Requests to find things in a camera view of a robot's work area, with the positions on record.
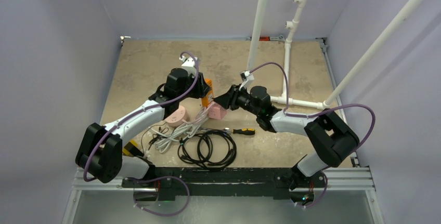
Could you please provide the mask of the orange power strip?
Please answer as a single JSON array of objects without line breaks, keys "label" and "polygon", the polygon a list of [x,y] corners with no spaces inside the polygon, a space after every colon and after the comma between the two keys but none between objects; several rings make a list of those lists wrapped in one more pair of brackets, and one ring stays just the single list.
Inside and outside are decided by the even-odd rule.
[{"label": "orange power strip", "polygon": [[204,81],[207,83],[207,85],[210,87],[208,93],[201,99],[201,103],[203,107],[208,107],[210,103],[213,101],[213,85],[212,80],[209,78],[205,78]]}]

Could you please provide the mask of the pink cube power socket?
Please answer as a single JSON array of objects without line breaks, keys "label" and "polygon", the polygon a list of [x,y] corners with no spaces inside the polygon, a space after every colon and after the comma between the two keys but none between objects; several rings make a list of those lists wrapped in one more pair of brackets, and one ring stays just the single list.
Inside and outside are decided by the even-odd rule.
[{"label": "pink cube power socket", "polygon": [[208,117],[214,120],[222,120],[226,114],[227,110],[215,102],[212,102],[207,109]]}]

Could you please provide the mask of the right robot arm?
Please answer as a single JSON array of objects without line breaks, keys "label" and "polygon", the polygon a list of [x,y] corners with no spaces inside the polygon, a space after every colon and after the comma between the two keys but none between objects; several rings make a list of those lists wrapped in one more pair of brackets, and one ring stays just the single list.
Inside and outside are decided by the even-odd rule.
[{"label": "right robot arm", "polygon": [[302,158],[292,172],[293,182],[304,186],[317,172],[338,167],[359,145],[359,137],[333,111],[319,116],[288,116],[275,107],[266,87],[254,86],[250,91],[232,85],[228,92],[214,98],[226,110],[241,108],[256,116],[261,129],[272,133],[292,133],[306,136],[314,151]]}]

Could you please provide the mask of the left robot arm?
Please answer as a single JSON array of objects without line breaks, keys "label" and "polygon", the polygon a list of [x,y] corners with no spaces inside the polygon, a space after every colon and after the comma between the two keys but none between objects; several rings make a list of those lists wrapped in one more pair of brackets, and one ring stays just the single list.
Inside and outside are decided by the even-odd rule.
[{"label": "left robot arm", "polygon": [[84,134],[75,162],[86,182],[107,183],[115,177],[135,178],[142,187],[154,183],[154,166],[142,155],[124,157],[123,148],[148,127],[174,113],[186,98],[200,99],[210,91],[202,72],[192,74],[174,68],[148,99],[126,116],[111,123],[90,124]]}]

